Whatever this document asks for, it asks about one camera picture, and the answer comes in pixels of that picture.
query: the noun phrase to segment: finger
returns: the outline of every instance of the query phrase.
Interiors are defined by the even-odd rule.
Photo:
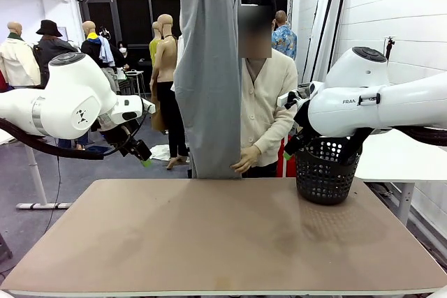
[[[243,174],[244,172],[246,172],[249,168],[251,167],[251,164],[249,162],[245,163],[242,167],[240,167],[239,169],[236,169],[236,172]]]
[[[230,166],[231,169],[239,169],[240,167],[242,167],[245,163],[247,162],[247,160],[245,160],[244,158],[242,160],[240,160],[238,163],[233,164],[232,166]]]

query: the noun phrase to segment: yellow collar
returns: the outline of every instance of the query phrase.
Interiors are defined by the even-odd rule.
[[[89,39],[94,40],[95,38],[98,38],[98,34],[96,34],[95,32],[90,33],[90,34],[87,36],[87,40],[89,40]]]

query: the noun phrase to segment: brown tabletop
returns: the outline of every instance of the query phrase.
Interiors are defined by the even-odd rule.
[[[390,295],[447,275],[355,180],[339,206],[294,179],[95,181],[1,286],[28,295]]]

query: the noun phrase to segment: black pants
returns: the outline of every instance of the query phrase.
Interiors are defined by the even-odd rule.
[[[278,162],[265,167],[251,167],[242,174],[242,178],[273,178],[277,176]]]
[[[175,93],[170,88],[173,82],[156,83],[157,98],[160,102],[161,116],[168,128],[170,157],[188,156],[185,145],[184,127]]]

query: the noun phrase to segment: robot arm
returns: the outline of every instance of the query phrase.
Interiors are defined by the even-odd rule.
[[[396,128],[415,140],[447,145],[447,73],[391,85],[387,60],[376,50],[347,51],[321,83],[280,97],[298,104],[295,121],[303,127],[286,151],[296,152],[313,137],[351,137],[358,149],[373,130]]]
[[[102,70],[85,54],[60,55],[51,60],[49,69],[45,90],[18,89],[0,95],[3,128],[10,123],[28,135],[75,139],[95,125],[123,155],[149,158],[149,149],[133,136],[140,127],[136,118],[154,113],[154,104],[138,96],[117,96]],[[58,154],[73,157],[64,151]]]

